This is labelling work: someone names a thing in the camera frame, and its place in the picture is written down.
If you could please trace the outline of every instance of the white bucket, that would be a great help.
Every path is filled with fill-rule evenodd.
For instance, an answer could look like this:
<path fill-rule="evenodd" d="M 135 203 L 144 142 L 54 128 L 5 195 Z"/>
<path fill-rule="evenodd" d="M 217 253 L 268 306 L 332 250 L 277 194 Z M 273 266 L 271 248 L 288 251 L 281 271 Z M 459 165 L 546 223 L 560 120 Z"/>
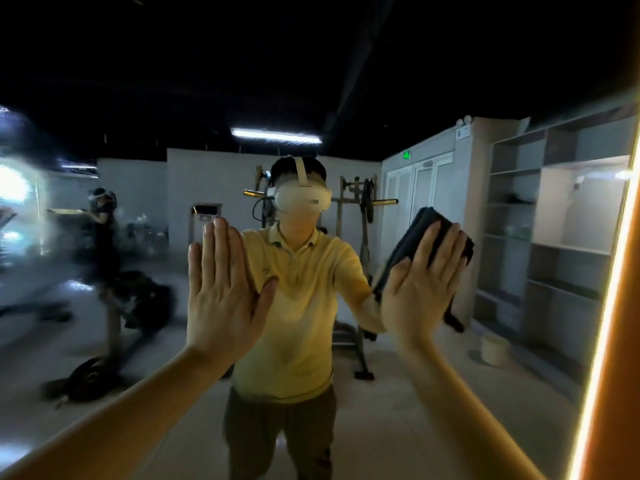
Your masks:
<path fill-rule="evenodd" d="M 487 333 L 482 337 L 480 355 L 482 360 L 494 367 L 500 367 L 507 359 L 509 341 L 493 333 Z"/>

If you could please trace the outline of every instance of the hand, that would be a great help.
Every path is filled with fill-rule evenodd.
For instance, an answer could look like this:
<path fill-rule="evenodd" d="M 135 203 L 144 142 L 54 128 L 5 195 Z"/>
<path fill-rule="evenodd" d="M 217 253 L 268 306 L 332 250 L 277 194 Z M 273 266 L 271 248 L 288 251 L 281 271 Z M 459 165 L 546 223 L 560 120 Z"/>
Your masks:
<path fill-rule="evenodd" d="M 429 226 L 413 261 L 405 258 L 393 266 L 382 293 L 382 321 L 399 346 L 430 341 L 467 267 L 467 258 L 462 257 L 467 236 L 459 224 L 451 226 L 428 266 L 439 230 L 440 222 Z"/>
<path fill-rule="evenodd" d="M 258 295 L 240 233 L 222 218 L 207 224 L 202 247 L 189 247 L 186 348 L 231 366 L 260 338 L 277 287 L 272 278 Z"/>

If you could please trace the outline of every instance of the brown pants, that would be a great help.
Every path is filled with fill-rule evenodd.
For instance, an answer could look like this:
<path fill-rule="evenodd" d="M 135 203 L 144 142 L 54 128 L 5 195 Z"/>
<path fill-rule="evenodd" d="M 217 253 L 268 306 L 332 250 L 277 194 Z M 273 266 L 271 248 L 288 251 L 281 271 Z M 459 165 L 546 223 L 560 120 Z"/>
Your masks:
<path fill-rule="evenodd" d="M 298 480 L 329 480 L 335 412 L 333 386 L 296 404 L 251 403 L 232 388 L 224 425 L 231 480 L 256 480 L 267 473 L 281 431 Z"/>

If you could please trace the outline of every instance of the person in dark clothing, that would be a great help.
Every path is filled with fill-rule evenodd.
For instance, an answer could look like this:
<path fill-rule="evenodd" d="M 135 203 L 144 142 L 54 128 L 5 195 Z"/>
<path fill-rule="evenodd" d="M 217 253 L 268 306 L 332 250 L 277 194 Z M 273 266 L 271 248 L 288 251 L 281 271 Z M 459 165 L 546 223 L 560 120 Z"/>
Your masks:
<path fill-rule="evenodd" d="M 92 209 L 86 211 L 94 222 L 94 268 L 92 278 L 108 285 L 120 270 L 120 256 L 113 243 L 116 209 L 115 195 L 103 188 L 94 190 L 89 199 Z"/>

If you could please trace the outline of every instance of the black ceiling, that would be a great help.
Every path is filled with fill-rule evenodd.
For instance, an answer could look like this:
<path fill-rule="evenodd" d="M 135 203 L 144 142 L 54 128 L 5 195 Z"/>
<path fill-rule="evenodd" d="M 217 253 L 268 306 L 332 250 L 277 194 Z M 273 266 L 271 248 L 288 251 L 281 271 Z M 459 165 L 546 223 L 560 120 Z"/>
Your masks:
<path fill-rule="evenodd" d="M 0 104 L 47 135 L 23 146 L 380 161 L 466 114 L 523 118 L 629 86 L 640 66 L 637 0 L 140 1 L 0 2 Z M 232 126 L 323 145 L 249 145 Z"/>

